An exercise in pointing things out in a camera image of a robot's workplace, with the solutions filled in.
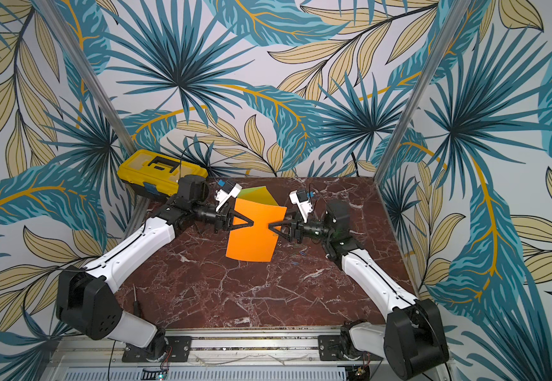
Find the yellow paper sheet stack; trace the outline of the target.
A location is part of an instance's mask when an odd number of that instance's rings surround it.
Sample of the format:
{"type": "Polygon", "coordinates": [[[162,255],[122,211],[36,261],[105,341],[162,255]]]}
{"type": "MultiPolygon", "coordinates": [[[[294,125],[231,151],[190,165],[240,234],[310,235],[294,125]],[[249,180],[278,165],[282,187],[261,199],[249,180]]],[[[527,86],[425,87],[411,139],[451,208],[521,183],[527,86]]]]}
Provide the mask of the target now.
{"type": "Polygon", "coordinates": [[[244,188],[239,193],[238,199],[267,206],[279,206],[278,202],[265,186],[244,188]]]}

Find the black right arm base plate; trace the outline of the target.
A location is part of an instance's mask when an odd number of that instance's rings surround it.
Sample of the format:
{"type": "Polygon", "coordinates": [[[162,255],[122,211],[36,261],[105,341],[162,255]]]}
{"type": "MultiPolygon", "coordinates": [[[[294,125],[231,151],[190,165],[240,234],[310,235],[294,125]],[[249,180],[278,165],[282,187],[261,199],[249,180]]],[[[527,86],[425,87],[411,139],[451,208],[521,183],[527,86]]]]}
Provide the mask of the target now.
{"type": "Polygon", "coordinates": [[[317,338],[321,361],[382,360],[383,356],[356,349],[351,339],[342,334],[320,335],[317,338]]]}

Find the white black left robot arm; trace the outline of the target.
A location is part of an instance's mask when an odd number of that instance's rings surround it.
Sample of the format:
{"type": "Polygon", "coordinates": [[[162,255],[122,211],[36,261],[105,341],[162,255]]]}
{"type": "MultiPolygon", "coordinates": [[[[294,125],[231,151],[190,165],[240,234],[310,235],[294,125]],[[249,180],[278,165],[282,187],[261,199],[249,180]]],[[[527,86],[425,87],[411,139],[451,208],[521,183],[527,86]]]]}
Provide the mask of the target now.
{"type": "Polygon", "coordinates": [[[211,204],[206,201],[209,187],[204,177],[183,177],[176,194],[131,236],[84,268],[63,270],[58,278],[57,318],[93,340],[108,338],[140,349],[150,358],[161,357],[166,351],[163,331],[124,311],[115,294],[141,264],[196,222],[212,224],[216,231],[253,226],[251,219],[234,209],[242,187],[231,180],[220,186],[211,204]]]}

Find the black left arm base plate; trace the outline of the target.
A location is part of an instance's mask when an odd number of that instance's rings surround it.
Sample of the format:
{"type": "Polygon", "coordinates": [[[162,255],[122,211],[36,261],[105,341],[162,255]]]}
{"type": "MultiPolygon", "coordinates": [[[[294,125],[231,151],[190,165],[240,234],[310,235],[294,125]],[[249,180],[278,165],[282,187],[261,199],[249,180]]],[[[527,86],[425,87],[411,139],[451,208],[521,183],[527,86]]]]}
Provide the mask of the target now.
{"type": "Polygon", "coordinates": [[[124,363],[185,363],[192,344],[190,336],[158,335],[146,348],[126,344],[122,361],[124,363]]]}

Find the orange paper sheet stack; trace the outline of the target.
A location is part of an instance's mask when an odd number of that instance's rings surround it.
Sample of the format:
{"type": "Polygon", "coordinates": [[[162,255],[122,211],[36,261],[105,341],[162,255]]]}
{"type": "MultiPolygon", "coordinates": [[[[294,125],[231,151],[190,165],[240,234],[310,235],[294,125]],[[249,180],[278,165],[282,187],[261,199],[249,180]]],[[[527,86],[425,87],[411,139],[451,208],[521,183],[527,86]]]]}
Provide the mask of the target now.
{"type": "Polygon", "coordinates": [[[235,211],[254,224],[229,233],[226,257],[246,262],[271,262],[278,235],[269,229],[269,224],[282,221],[286,208],[238,198],[235,211]]]}

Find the green paper sheet stack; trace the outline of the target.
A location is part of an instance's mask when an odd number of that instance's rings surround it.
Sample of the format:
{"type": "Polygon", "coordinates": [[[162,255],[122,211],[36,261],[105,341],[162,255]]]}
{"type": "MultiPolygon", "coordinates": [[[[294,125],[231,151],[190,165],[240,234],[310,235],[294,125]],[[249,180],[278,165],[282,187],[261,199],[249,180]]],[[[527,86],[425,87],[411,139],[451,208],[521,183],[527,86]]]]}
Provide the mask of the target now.
{"type": "Polygon", "coordinates": [[[238,199],[252,201],[254,203],[266,203],[270,197],[271,195],[266,187],[244,188],[237,196],[238,199]]]}

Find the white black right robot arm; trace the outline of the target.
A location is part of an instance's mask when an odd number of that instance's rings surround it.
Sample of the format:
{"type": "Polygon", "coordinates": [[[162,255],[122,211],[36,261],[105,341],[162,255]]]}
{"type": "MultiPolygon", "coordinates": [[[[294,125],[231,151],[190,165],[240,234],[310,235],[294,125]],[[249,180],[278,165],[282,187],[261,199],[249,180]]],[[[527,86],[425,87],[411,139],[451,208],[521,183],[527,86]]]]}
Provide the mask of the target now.
{"type": "Polygon", "coordinates": [[[385,318],[385,326],[356,321],[341,326],[339,336],[319,340],[330,360],[380,357],[402,380],[412,379],[450,359],[439,308],[420,300],[395,282],[350,232],[350,207],[336,200],[323,217],[288,212],[269,229],[281,238],[301,243],[305,238],[321,244],[326,257],[352,278],[385,318]]]}

